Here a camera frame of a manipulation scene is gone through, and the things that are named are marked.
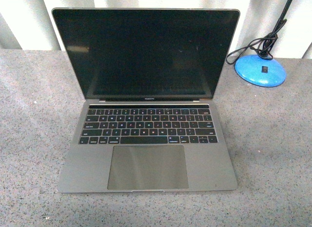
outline laptop screen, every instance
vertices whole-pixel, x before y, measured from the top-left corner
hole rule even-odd
[[[86,99],[212,98],[237,10],[54,9]]]

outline laptop hinge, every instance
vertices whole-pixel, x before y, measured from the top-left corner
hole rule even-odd
[[[125,98],[125,99],[99,99],[99,102],[114,102],[114,101],[190,101],[199,102],[199,99],[158,99],[158,98]]]

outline silver laptop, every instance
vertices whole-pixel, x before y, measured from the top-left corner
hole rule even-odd
[[[52,13],[86,99],[59,192],[236,189],[213,96],[237,10]]]

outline blue lamp base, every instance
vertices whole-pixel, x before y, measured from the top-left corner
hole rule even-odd
[[[247,82],[261,87],[281,85],[287,76],[276,60],[264,60],[258,55],[241,57],[235,64],[235,70]]]

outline white curtain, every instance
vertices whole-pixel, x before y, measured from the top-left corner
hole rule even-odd
[[[234,8],[241,12],[230,51],[263,37],[287,0],[0,0],[0,48],[64,50],[51,10],[87,8]],[[312,0],[293,0],[274,57],[312,58]]]

